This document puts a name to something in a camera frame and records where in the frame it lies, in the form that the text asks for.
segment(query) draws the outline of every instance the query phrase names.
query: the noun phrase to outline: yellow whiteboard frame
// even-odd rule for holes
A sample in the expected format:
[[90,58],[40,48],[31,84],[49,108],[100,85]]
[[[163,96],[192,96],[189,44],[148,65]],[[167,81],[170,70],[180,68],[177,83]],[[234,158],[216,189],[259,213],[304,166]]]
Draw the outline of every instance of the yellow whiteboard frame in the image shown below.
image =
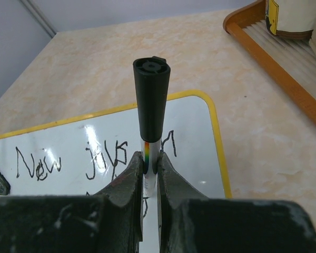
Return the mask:
[[[227,171],[226,159],[225,159],[225,155],[223,151],[223,145],[222,145],[220,128],[219,128],[215,105],[212,99],[210,98],[210,96],[208,96],[206,93],[200,90],[187,90],[187,91],[169,94],[167,96],[167,100],[180,99],[186,96],[200,97],[202,100],[205,101],[205,103],[207,104],[209,108],[224,193],[225,193],[226,198],[232,198],[231,185],[230,185],[229,175]],[[134,109],[134,108],[137,108],[137,103],[118,106],[118,107],[114,107],[114,108],[99,111],[99,112],[88,113],[88,114],[72,117],[65,120],[58,120],[58,121],[54,121],[54,122],[50,122],[50,123],[46,123],[42,125],[33,126],[31,128],[26,128],[26,129],[21,129],[21,130],[9,132],[9,133],[0,134],[0,139],[12,137],[12,136],[20,135],[24,133],[30,133],[30,132],[34,132],[38,130],[44,130],[47,128],[53,128],[59,125],[64,125],[64,124],[69,124],[69,123],[73,123],[73,122],[77,122],[81,120],[104,116],[104,115],[108,115],[115,112],[122,112],[122,111],[130,110],[130,109]]]

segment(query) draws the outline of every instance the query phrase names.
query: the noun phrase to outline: slatted tray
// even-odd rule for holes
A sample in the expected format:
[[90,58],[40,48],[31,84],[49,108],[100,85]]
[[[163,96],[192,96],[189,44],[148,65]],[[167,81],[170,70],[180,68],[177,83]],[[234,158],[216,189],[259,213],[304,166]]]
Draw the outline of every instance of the slatted tray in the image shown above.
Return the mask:
[[272,36],[264,17],[265,0],[258,0],[228,15],[223,27],[316,124],[316,56],[308,41]]

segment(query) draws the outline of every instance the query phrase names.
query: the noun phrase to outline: yellow label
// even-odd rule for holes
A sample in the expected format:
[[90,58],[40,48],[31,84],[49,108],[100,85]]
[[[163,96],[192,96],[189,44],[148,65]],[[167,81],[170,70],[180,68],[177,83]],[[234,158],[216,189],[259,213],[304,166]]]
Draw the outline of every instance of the yellow label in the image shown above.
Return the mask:
[[276,35],[279,17],[279,5],[274,0],[267,0],[266,2],[266,19],[269,20],[269,30]]

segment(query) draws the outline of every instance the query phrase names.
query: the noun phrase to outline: white wall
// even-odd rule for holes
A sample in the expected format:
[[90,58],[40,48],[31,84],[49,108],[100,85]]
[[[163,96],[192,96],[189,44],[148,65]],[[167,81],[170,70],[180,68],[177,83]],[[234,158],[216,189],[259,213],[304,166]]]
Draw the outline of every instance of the white wall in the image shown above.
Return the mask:
[[33,0],[58,31],[245,6],[254,0]]
[[0,97],[50,40],[18,0],[0,0]]

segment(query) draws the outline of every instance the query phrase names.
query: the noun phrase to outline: whiteboard marker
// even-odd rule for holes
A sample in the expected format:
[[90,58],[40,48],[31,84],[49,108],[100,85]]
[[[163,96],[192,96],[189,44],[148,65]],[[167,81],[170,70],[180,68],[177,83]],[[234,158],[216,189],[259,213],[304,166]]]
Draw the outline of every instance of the whiteboard marker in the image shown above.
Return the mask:
[[171,69],[165,59],[154,56],[135,60],[133,71],[142,138],[144,195],[150,197],[156,184]]

